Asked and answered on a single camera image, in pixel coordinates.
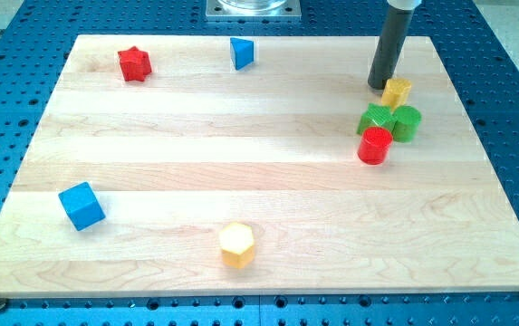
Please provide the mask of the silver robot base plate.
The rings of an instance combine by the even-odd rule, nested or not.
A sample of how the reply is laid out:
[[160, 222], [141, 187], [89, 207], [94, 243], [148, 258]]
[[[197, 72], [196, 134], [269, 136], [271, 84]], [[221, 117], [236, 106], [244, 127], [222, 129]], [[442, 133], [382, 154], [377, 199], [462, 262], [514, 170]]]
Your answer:
[[207, 21], [296, 21], [300, 0], [206, 0]]

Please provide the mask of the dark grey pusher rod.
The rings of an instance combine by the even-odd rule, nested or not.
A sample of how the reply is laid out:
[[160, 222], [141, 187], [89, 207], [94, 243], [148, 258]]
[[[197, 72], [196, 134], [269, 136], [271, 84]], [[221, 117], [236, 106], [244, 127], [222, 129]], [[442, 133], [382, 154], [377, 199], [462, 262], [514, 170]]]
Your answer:
[[383, 90], [387, 80], [393, 76], [413, 13], [414, 10], [402, 11], [388, 5], [368, 77], [372, 89]]

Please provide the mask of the white rod holder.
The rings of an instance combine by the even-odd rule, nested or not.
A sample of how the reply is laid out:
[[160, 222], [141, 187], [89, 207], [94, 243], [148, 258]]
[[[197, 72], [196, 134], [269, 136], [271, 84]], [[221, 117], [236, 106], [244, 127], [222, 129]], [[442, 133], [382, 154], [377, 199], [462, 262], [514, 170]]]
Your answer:
[[422, 0], [387, 0], [387, 2], [393, 8], [402, 11], [413, 11], [422, 3]]

